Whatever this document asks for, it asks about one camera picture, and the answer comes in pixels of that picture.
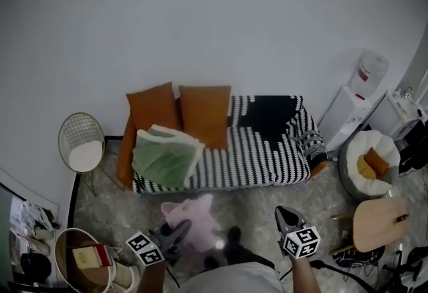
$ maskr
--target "sink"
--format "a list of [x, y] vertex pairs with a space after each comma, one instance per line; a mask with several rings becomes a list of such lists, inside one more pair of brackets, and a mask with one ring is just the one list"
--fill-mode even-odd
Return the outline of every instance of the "sink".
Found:
[[410, 98], [405, 98], [401, 96], [392, 96], [387, 94], [390, 99], [394, 109], [397, 111], [397, 114], [403, 119], [403, 122], [411, 122], [413, 120], [419, 120], [419, 116], [415, 103], [411, 101]]

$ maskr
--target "tiled floor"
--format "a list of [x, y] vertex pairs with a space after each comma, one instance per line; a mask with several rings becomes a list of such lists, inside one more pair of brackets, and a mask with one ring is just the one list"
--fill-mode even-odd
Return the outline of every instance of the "tiled floor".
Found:
[[[108, 148], [118, 152], [120, 142], [109, 142]], [[114, 176], [116, 155], [110, 151], [104, 157], [103, 168]], [[393, 195], [400, 195], [407, 201], [409, 209], [409, 236], [404, 240], [404, 251], [408, 252], [415, 246], [426, 246], [428, 198], [424, 190], [424, 181], [427, 175], [422, 171], [398, 178]], [[129, 264], [137, 263], [134, 255], [124, 246], [124, 241], [136, 231], [147, 231], [161, 220], [161, 203], [164, 201], [181, 202], [186, 198], [194, 198], [198, 194], [167, 194], [138, 196], [130, 191], [121, 191], [101, 171], [94, 173], [94, 188], [97, 196], [93, 196], [84, 181], [89, 182], [89, 176], [83, 176], [78, 191], [74, 227], [90, 232], [98, 241], [109, 243], [112, 246], [123, 247], [121, 256]], [[336, 163], [329, 163], [314, 180], [308, 183], [290, 185], [286, 187], [264, 187], [229, 192], [214, 192], [212, 215], [223, 231], [231, 226], [240, 226], [243, 232], [243, 244], [253, 252], [271, 260], [280, 273], [290, 268], [290, 261], [283, 258], [278, 244], [278, 232], [274, 219], [274, 209], [277, 205], [289, 205], [299, 209], [307, 220], [315, 225], [321, 235], [322, 243], [313, 259], [320, 259], [333, 264], [328, 252], [340, 245], [341, 225], [330, 219], [337, 213], [353, 212], [355, 203], [343, 189], [340, 182]], [[398, 244], [387, 246], [381, 260], [392, 264], [394, 250]], [[176, 265], [173, 273], [179, 282], [184, 282], [203, 269], [202, 254], [185, 252]], [[353, 269], [366, 282], [375, 285], [378, 274], [375, 268], [365, 278], [363, 268]], [[365, 292], [351, 279], [344, 281], [340, 274], [317, 270], [316, 277], [322, 292]], [[388, 274], [381, 270], [379, 284], [387, 280]], [[283, 280], [286, 292], [292, 292], [292, 276]], [[167, 292], [176, 292], [174, 282], [167, 278]]]

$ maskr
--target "yellow cushion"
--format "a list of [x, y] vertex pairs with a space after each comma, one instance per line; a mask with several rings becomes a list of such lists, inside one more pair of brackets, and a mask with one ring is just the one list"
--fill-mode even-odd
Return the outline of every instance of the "yellow cushion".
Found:
[[358, 161], [356, 163], [358, 168], [358, 172], [366, 179], [375, 180], [376, 173], [372, 167], [368, 165], [368, 163], [364, 160], [364, 155], [360, 155]]

